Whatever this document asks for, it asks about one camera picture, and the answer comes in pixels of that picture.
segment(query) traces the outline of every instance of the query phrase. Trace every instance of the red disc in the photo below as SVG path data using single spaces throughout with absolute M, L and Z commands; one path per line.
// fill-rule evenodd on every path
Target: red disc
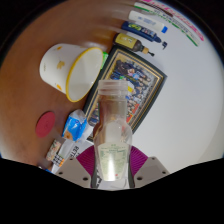
M 53 112 L 43 114 L 37 122 L 36 134 L 38 137 L 43 138 L 48 135 L 54 127 L 55 115 Z

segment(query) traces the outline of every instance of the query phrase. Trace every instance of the clear glass jar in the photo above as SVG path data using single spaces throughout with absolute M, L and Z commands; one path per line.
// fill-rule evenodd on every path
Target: clear glass jar
M 100 80 L 98 107 L 100 121 L 94 128 L 97 167 L 104 181 L 124 177 L 132 130 L 126 122 L 128 83 L 123 80 Z

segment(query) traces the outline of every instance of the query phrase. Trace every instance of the white cup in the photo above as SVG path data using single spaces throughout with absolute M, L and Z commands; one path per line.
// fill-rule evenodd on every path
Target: white cup
M 71 102 L 78 102 L 93 86 L 102 63 L 103 52 L 98 47 L 57 44 L 43 56 L 40 76 Z

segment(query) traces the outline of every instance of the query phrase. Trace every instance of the yellow rim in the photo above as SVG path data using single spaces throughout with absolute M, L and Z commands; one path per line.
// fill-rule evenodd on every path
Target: yellow rim
M 92 86 L 94 85 L 94 83 L 95 83 L 95 81 L 96 81 L 96 79 L 97 79 L 97 77 L 98 77 L 98 75 L 99 75 L 99 73 L 98 73 L 98 75 L 96 76 L 96 79 L 94 80 L 94 82 L 93 82 L 93 84 L 92 84 L 92 86 L 89 88 L 89 90 L 86 92 L 86 94 L 82 97 L 82 98 L 80 98 L 79 100 L 72 100 L 71 98 L 70 98 L 70 96 L 69 96 L 69 81 L 70 81 L 70 77 L 71 77 L 71 75 L 72 75 L 72 71 L 73 71 L 73 69 L 74 69 L 74 67 L 76 66 L 76 64 L 79 62 L 79 60 L 81 59 L 81 57 L 84 55 L 84 54 L 86 54 L 88 51 L 91 51 L 91 50 L 93 50 L 93 49 L 99 49 L 100 51 L 101 51 L 101 53 L 102 53 L 102 63 L 103 63 L 103 51 L 99 48 L 99 47 L 91 47 L 91 48 L 88 48 L 87 50 L 85 50 L 85 51 L 83 51 L 77 58 L 76 58 L 76 60 L 74 61 L 74 63 L 73 63 L 73 65 L 72 65 L 72 67 L 71 67 L 71 69 L 70 69 L 70 71 L 69 71 L 69 73 L 68 73 L 68 77 L 67 77 L 67 80 L 66 80 L 66 96 L 67 96 L 67 98 L 71 101 L 71 102 L 79 102 L 80 100 L 82 100 L 85 96 L 86 96 L 86 94 L 89 92 L 89 90 L 92 88 Z

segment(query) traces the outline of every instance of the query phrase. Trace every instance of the framed picture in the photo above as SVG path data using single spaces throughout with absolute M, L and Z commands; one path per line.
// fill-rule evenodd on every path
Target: framed picture
M 99 122 L 97 93 L 99 80 L 128 81 L 127 123 L 134 133 L 155 102 L 166 78 L 163 72 L 145 59 L 124 48 L 114 46 L 88 94 L 83 109 L 88 123 L 94 127 Z M 89 136 L 88 140 L 93 141 L 93 136 Z

